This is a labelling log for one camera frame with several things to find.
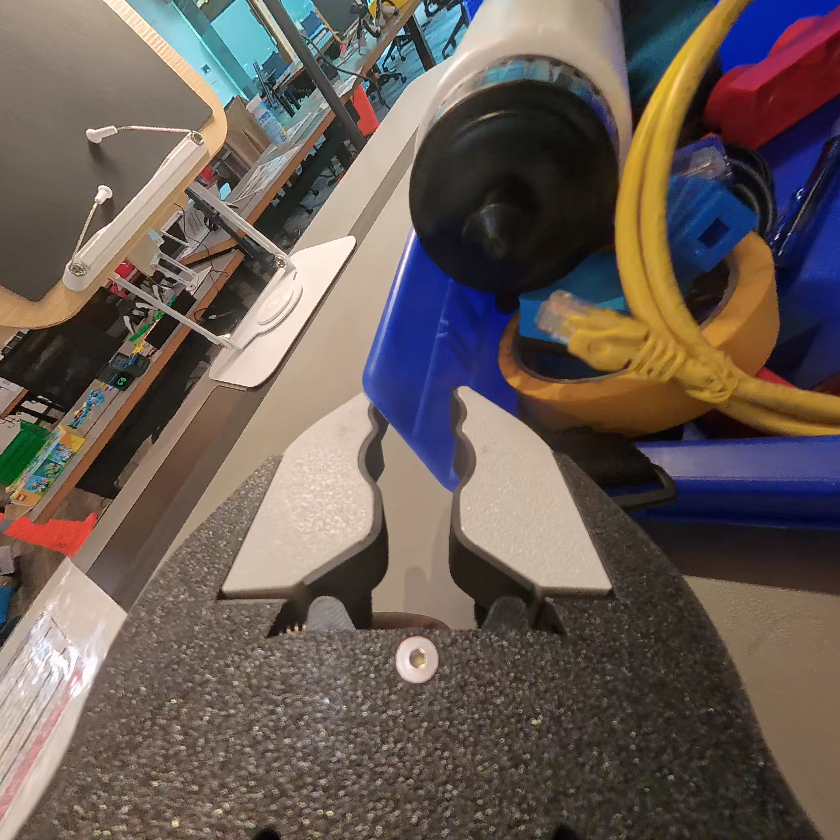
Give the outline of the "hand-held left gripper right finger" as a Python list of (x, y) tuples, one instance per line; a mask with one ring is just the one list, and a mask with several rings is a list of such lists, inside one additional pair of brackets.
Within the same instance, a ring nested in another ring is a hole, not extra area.
[(448, 567), (480, 612), (518, 599), (536, 623), (554, 597), (602, 599), (613, 585), (551, 447), (467, 386), (453, 393), (456, 489)]

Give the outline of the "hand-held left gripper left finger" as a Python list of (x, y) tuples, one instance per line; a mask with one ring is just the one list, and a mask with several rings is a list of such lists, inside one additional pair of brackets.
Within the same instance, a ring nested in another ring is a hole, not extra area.
[(358, 394), (290, 444), (257, 507), (221, 589), (235, 600), (272, 599), (302, 616), (321, 596), (353, 625), (372, 624), (388, 538), (378, 480), (383, 415)]

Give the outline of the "blue plastic bin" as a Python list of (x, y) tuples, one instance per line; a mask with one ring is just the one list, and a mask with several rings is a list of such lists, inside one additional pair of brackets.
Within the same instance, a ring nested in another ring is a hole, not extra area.
[[(838, 170), (810, 220), (791, 235), (782, 272), (781, 336), (770, 372), (838, 393)], [(509, 316), (459, 286), (409, 236), (363, 374), (364, 392), (444, 487), (453, 490), (451, 396), (469, 385), (528, 419), (503, 381), (497, 352)], [(583, 428), (564, 451), (618, 502), (664, 505), (652, 518), (783, 529), (838, 529), (837, 437), (761, 437), (722, 418), (651, 441), (615, 444)]]

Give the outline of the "yellow tape roll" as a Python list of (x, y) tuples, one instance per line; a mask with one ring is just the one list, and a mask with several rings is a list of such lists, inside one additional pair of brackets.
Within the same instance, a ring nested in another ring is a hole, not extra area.
[[(704, 339), (748, 374), (769, 359), (778, 339), (780, 314), (770, 248), (750, 233), (727, 257), (728, 288), (722, 303), (700, 325)], [(531, 371), (516, 348), (519, 316), (501, 335), (498, 365), (517, 394), (523, 422), (556, 432), (591, 427), (640, 438), (685, 424), (711, 405), (688, 396), (680, 385), (655, 384), (626, 373), (583, 380), (551, 380)]]

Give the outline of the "white stand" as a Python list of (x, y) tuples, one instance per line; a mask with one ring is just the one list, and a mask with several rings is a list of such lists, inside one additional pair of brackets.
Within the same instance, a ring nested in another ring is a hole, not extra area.
[[(125, 131), (180, 134), (182, 139), (152, 174), (147, 184), (141, 187), (114, 220), (89, 240), (85, 240), (97, 208), (112, 199), (112, 190), (105, 185), (99, 186), (87, 221), (82, 227), (77, 245), (62, 276), (63, 284), (70, 290), (81, 291), (88, 286), (94, 275), (101, 274), (128, 249), (133, 235), (151, 230), (149, 221), (152, 210), (164, 204), (176, 181), (195, 172), (206, 149), (203, 136), (189, 129), (108, 125), (87, 129), (86, 138), (90, 144), (100, 144), (105, 139)], [(289, 255), (206, 188), (198, 186), (192, 194), (193, 201), (208, 208), (219, 223), (225, 223), (230, 234), (246, 234), (249, 240), (257, 245), (258, 255), (267, 257), (268, 267), (274, 270), (257, 301), (246, 312), (233, 333), (215, 335), (188, 316), (164, 304), (154, 294), (117, 274), (112, 273), (110, 280), (152, 308), (221, 347), (222, 351), (212, 363), (209, 372), (213, 381), (241, 390), (256, 389), (281, 367), (314, 311), (350, 260), (355, 250), (356, 239), (348, 235)]]

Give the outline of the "red paper sheet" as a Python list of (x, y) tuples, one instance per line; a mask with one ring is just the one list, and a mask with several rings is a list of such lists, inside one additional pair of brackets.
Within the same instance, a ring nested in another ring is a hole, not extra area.
[(99, 514), (95, 511), (82, 521), (50, 519), (43, 524), (37, 524), (30, 517), (3, 518), (1, 531), (19, 542), (72, 557), (89, 538), (98, 520)]

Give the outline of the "colourful picture toy box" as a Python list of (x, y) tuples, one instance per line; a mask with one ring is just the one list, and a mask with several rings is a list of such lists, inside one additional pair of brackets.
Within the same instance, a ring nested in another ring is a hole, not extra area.
[(11, 502), (31, 508), (40, 501), (84, 445), (85, 438), (77, 431), (62, 424), (56, 426), (21, 476), (8, 488)]

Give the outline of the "green toy box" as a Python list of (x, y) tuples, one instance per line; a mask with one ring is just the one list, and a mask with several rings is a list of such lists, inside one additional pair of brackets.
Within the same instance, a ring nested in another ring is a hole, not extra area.
[(45, 427), (21, 421), (17, 434), (1, 452), (1, 486), (10, 487), (51, 437)]

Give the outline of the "paper in plastic sleeve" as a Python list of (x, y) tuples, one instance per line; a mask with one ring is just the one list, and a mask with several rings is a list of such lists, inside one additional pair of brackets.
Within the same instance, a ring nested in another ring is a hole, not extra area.
[(126, 612), (65, 558), (1, 651), (1, 838), (15, 838), (68, 750)]

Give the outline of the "clear plastic bottle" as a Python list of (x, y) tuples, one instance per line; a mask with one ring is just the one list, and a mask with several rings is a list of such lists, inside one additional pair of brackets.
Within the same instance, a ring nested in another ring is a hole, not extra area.
[(281, 146), (288, 141), (286, 131), (260, 96), (254, 96), (249, 100), (246, 110), (274, 145)]

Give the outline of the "black pole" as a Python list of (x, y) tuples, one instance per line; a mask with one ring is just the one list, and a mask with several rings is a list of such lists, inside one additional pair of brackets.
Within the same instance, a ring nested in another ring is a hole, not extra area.
[(303, 37), (298, 32), (297, 27), (292, 22), (286, 9), (280, 1), (265, 1), (264, 3), (270, 15), (274, 18), (287, 41), (294, 49), (297, 57), (306, 68), (313, 82), (320, 90), (325, 101), (328, 103), (334, 118), (336, 118), (344, 128), (349, 141), (352, 143), (357, 152), (362, 152), (366, 143), (362, 132), (359, 130), (356, 121), (353, 120), (350, 113), (344, 107), (340, 95), (334, 89), (330, 79), (328, 79), (322, 71), (319, 62), (306, 45)]

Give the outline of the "white roll with black caps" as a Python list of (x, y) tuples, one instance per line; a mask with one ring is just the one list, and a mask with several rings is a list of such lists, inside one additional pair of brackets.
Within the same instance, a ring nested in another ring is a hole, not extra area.
[(619, 2), (483, 2), (419, 126), (416, 238), (464, 287), (546, 287), (610, 237), (632, 136)]

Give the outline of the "red plastic clamp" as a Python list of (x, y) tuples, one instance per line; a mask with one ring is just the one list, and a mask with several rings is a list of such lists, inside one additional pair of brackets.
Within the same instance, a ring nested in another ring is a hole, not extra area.
[(770, 53), (737, 66), (712, 90), (704, 125), (756, 150), (839, 94), (839, 8), (793, 22)]

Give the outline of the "blue plastic bracket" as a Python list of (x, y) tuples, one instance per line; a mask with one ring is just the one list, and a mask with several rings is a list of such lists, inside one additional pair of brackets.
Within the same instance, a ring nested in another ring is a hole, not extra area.
[[(675, 153), (666, 203), (667, 240), (678, 287), (685, 295), (756, 226), (755, 213), (735, 197), (732, 187), (732, 168), (718, 135), (708, 133)], [(520, 295), (520, 337), (562, 343), (538, 327), (539, 310), (556, 291), (629, 313), (616, 255), (601, 250), (553, 284)]]

